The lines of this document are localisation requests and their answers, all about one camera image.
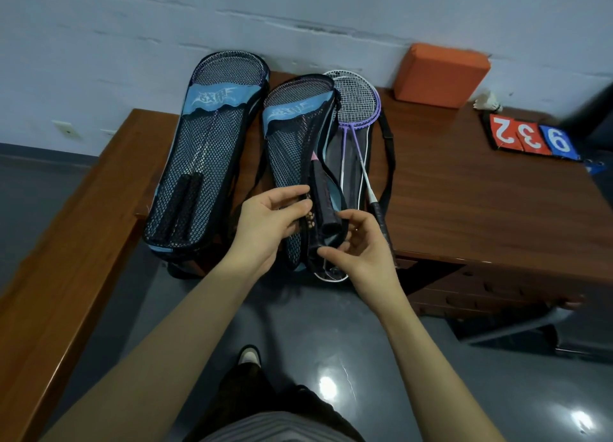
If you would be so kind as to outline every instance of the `forearm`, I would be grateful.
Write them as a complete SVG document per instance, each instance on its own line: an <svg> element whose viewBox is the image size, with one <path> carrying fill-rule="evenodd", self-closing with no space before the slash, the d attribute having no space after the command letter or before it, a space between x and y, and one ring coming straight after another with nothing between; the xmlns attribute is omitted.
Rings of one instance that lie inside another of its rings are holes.
<svg viewBox="0 0 613 442"><path fill-rule="evenodd" d="M224 259L43 440L162 439L252 284Z"/></svg>
<svg viewBox="0 0 613 442"><path fill-rule="evenodd" d="M381 316L426 442L504 441L436 346L408 300Z"/></svg>

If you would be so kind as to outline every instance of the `black grip tape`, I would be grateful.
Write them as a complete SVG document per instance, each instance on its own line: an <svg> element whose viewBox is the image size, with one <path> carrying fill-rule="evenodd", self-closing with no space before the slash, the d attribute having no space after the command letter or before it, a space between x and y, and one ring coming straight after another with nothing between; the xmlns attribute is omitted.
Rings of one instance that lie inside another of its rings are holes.
<svg viewBox="0 0 613 442"><path fill-rule="evenodd" d="M179 210L181 209L181 203L185 197L185 191L187 190L188 185L189 174L182 174L175 184L170 201L168 202L168 205L166 205L166 210L162 215L162 220L157 225L157 229L153 234L153 240L156 242L166 243L168 241L177 218L177 213L179 213Z"/></svg>
<svg viewBox="0 0 613 442"><path fill-rule="evenodd" d="M324 168L321 167L321 163L317 159L311 160L311 166L311 181L314 187L314 189L311 188L311 195L315 197L313 206L322 235L330 237L341 232L342 221L332 207L330 190L328 190L326 183L328 177Z"/></svg>
<svg viewBox="0 0 613 442"><path fill-rule="evenodd" d="M385 216L383 215L383 211L381 211L381 207L379 202L373 202L370 204L370 209L375 215L375 219L377 220L377 224L379 224L379 228L383 233L383 237L387 240L387 244L389 245L389 249L392 252L392 259L394 260L394 266L398 268L398 262L396 261L396 255L394 253L394 247L392 246L392 239L389 238L389 232L387 231L387 224L385 223Z"/></svg>
<svg viewBox="0 0 613 442"><path fill-rule="evenodd" d="M192 174L181 211L177 216L177 228L172 234L172 242L186 243L189 241L189 231L194 220L195 205L198 202L201 185L202 173Z"/></svg>

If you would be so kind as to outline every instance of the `dark pants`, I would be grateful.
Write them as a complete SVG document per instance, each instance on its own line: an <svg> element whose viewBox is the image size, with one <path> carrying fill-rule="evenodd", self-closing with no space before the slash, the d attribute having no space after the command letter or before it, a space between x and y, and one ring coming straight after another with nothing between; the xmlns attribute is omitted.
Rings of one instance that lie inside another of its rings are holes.
<svg viewBox="0 0 613 442"><path fill-rule="evenodd" d="M198 442L228 424L263 411L295 413L364 442L358 431L314 392L296 385L277 394L262 369L253 363L243 363L228 371L215 399L184 442Z"/></svg>

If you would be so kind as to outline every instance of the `wooden desk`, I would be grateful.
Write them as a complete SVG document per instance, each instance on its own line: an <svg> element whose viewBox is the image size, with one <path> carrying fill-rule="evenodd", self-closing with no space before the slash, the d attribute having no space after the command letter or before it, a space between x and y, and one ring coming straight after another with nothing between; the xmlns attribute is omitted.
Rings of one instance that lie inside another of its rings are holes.
<svg viewBox="0 0 613 442"><path fill-rule="evenodd" d="M288 77L274 73L271 84ZM534 285L574 293L577 282L613 283L613 214L583 166L492 151L469 107L381 94L398 163L387 216L395 248L466 264L413 295L419 313L466 316L546 296ZM0 298L0 440L35 440L55 407L140 237L176 121L130 114ZM380 192L386 164L373 137ZM261 142L256 122L235 202L253 184Z"/></svg>

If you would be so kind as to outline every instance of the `shuttlecock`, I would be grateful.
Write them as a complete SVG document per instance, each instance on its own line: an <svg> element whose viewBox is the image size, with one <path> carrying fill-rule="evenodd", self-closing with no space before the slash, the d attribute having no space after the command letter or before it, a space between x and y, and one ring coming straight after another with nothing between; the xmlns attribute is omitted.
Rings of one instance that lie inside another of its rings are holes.
<svg viewBox="0 0 613 442"><path fill-rule="evenodd" d="M498 103L495 95L492 92L485 92L479 95L473 104L475 110L493 111L494 113L500 113L502 111L502 105Z"/></svg>

